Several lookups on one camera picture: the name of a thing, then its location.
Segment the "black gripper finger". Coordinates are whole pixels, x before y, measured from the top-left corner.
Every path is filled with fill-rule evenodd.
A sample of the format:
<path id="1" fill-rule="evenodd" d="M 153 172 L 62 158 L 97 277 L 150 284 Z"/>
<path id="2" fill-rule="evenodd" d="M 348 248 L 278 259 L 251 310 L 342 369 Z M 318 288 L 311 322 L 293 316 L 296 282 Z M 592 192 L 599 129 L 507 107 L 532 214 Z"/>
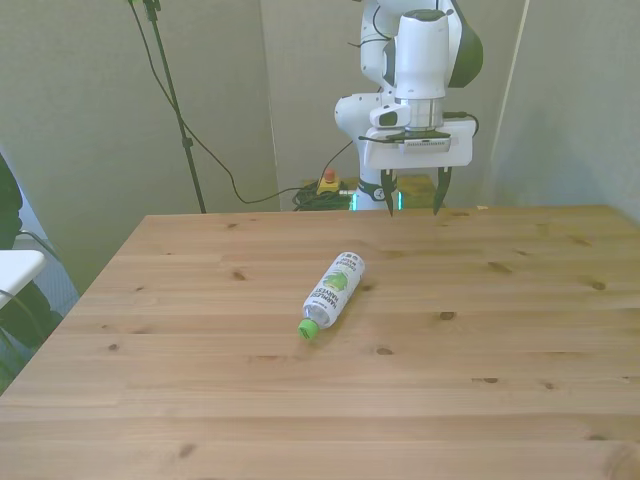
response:
<path id="1" fill-rule="evenodd" d="M 452 177 L 452 169 L 450 167 L 438 168 L 438 183 L 433 200 L 433 214 L 437 215 L 444 204 L 444 200 L 449 190 Z"/>
<path id="2" fill-rule="evenodd" d="M 394 215 L 394 193 L 397 190 L 397 179 L 393 169 L 381 171 L 381 187 L 384 193 L 384 200 L 387 205 L 389 214 Z"/>

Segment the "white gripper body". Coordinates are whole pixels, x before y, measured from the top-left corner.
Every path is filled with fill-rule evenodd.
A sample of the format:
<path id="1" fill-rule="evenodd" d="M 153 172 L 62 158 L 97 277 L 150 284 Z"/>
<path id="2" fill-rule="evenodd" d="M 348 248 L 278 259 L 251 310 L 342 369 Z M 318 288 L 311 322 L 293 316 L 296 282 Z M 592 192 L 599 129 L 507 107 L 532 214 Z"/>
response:
<path id="1" fill-rule="evenodd" d="M 363 136 L 363 162 L 377 170 L 461 167 L 473 157 L 474 119 L 446 119 L 435 130 L 371 128 Z"/>

